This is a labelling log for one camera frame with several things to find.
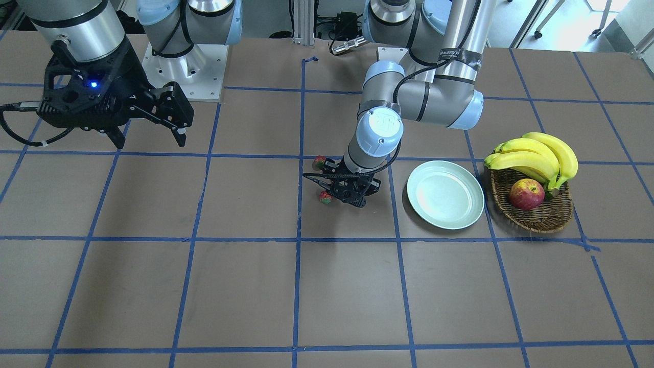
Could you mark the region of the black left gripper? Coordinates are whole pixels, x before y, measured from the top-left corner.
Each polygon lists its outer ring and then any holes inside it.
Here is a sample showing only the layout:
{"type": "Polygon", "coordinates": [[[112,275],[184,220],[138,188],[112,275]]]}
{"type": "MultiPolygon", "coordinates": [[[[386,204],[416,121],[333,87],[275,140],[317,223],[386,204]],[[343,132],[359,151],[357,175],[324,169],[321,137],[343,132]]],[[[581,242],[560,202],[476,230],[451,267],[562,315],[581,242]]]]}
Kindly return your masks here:
{"type": "Polygon", "coordinates": [[[364,207],[366,197],[374,195],[381,187],[381,180],[374,178],[372,174],[356,178],[340,176],[333,179],[327,178],[324,174],[303,173],[302,177],[324,186],[327,194],[333,199],[357,208],[364,207]]]}

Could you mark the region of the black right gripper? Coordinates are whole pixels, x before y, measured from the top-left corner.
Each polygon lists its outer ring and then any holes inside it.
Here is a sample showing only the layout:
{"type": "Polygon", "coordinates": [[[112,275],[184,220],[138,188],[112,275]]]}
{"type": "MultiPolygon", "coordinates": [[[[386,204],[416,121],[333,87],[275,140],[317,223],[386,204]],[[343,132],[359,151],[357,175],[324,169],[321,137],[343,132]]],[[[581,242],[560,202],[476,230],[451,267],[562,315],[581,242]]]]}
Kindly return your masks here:
{"type": "Polygon", "coordinates": [[[76,61],[61,39],[51,44],[38,115],[56,128],[96,130],[117,149],[126,137],[120,127],[143,118],[168,128],[179,147],[186,145],[194,109],[178,82],[153,88],[128,37],[107,56],[76,61]]]}

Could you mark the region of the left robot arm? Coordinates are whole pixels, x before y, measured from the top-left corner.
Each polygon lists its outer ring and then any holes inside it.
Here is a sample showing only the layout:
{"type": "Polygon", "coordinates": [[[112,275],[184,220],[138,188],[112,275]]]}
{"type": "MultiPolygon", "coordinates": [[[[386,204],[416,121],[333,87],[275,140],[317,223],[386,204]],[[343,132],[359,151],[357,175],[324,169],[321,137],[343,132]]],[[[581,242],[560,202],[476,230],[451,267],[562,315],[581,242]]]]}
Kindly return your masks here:
{"type": "Polygon", "coordinates": [[[368,1],[366,40],[406,54],[368,68],[356,129],[341,161],[316,158],[314,172],[304,178],[361,208],[381,186],[375,175],[399,154],[404,121],[476,126],[484,99],[476,78],[496,7],[496,1],[368,1]]]}

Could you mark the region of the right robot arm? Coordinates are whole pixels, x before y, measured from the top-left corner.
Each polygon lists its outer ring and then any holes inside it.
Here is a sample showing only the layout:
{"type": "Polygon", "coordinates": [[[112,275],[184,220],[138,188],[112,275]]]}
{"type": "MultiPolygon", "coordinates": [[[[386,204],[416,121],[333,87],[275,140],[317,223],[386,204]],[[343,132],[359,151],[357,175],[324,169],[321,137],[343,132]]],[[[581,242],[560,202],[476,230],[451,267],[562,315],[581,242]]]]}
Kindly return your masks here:
{"type": "Polygon", "coordinates": [[[138,21],[150,43],[152,66],[144,66],[108,1],[19,1],[49,42],[43,96],[38,102],[7,103],[2,113],[35,112],[61,132],[31,141],[2,129],[31,147],[53,144],[74,129],[94,130],[121,149],[121,127],[146,119],[171,131],[180,147],[192,126],[189,87],[217,82],[215,63],[203,47],[238,44],[241,1],[138,1],[138,21]]]}

